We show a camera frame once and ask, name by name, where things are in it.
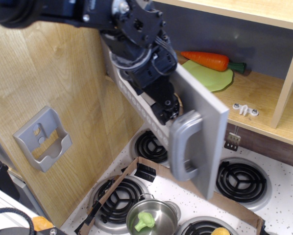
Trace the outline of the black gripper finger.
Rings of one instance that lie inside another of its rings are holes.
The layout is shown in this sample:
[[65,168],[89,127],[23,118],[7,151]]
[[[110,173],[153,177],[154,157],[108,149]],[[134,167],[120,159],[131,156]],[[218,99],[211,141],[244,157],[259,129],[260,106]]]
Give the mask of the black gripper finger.
[[169,120],[178,117],[179,109],[180,103],[175,94],[162,97],[151,105],[151,110],[161,125],[166,125]]

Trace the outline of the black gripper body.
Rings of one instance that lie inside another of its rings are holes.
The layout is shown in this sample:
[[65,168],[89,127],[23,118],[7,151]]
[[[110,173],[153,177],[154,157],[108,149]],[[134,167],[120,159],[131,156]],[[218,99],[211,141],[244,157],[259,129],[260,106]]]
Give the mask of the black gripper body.
[[174,94],[174,87],[168,76],[159,76],[157,79],[151,81],[147,85],[141,86],[138,85],[138,80],[134,81],[131,73],[121,70],[120,74],[122,78],[131,85],[137,95],[145,93],[151,99],[153,99],[154,102],[162,97],[170,97]]

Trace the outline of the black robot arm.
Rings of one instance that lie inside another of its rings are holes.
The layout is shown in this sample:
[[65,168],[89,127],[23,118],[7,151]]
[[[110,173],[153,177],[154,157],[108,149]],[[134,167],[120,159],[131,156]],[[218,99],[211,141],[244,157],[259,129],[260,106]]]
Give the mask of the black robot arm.
[[110,60],[165,124],[179,115],[169,76],[177,56],[164,31],[161,11],[150,0],[0,0],[0,25],[25,28],[36,21],[95,28],[108,46]]

